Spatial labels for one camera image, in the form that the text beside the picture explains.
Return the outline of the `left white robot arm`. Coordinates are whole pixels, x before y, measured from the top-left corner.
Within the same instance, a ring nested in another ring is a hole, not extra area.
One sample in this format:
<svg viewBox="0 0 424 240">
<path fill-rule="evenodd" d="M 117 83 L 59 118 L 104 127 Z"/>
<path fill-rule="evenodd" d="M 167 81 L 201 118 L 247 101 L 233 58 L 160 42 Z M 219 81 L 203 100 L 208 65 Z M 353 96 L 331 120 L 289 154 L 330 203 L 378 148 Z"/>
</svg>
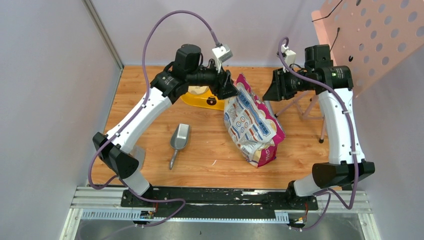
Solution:
<svg viewBox="0 0 424 240">
<path fill-rule="evenodd" d="M 153 201 L 151 184 L 141 173 L 143 158 L 136 158 L 137 141 L 145 130 L 166 109 L 170 108 L 189 87 L 208 87 L 219 100 L 238 95 L 231 72 L 223 63 L 233 56 L 230 47 L 220 44 L 212 49 L 213 57 L 203 65 L 199 46 L 183 44 L 175 58 L 150 82 L 147 92 L 133 109 L 107 133 L 97 132 L 93 138 L 96 155 L 126 186 L 134 191 L 134 200 L 140 206 Z"/>
</svg>

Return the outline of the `pet food bag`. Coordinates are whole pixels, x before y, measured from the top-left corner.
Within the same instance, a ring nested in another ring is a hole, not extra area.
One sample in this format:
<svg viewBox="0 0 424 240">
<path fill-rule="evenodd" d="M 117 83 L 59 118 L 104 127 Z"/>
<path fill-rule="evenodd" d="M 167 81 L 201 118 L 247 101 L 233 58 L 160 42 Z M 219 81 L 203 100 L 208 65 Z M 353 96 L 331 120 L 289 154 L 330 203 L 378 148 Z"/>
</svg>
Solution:
<svg viewBox="0 0 424 240">
<path fill-rule="evenodd" d="M 223 122 L 245 160 L 259 168 L 276 159 L 286 134 L 242 73 L 234 85 L 238 95 L 225 100 Z"/>
</svg>

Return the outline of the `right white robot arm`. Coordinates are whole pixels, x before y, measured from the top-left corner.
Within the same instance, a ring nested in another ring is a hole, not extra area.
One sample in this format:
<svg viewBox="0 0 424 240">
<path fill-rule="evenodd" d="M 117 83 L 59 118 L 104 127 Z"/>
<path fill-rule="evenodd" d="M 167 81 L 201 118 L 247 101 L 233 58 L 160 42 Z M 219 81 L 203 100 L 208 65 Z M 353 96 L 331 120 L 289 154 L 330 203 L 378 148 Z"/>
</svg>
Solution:
<svg viewBox="0 0 424 240">
<path fill-rule="evenodd" d="M 305 50 L 304 68 L 295 71 L 290 65 L 292 51 L 288 44 L 280 44 L 278 57 L 283 64 L 272 74 L 270 87 L 263 95 L 266 102 L 289 100 L 303 91 L 314 91 L 329 140 L 328 161 L 315 163 L 311 174 L 290 182 L 285 195 L 286 204 L 298 209 L 306 197 L 332 192 L 334 186 L 352 186 L 349 202 L 352 209 L 358 182 L 375 172 L 375 164 L 366 161 L 362 151 L 353 111 L 353 75 L 346 65 L 335 65 L 327 44 L 314 45 Z"/>
</svg>

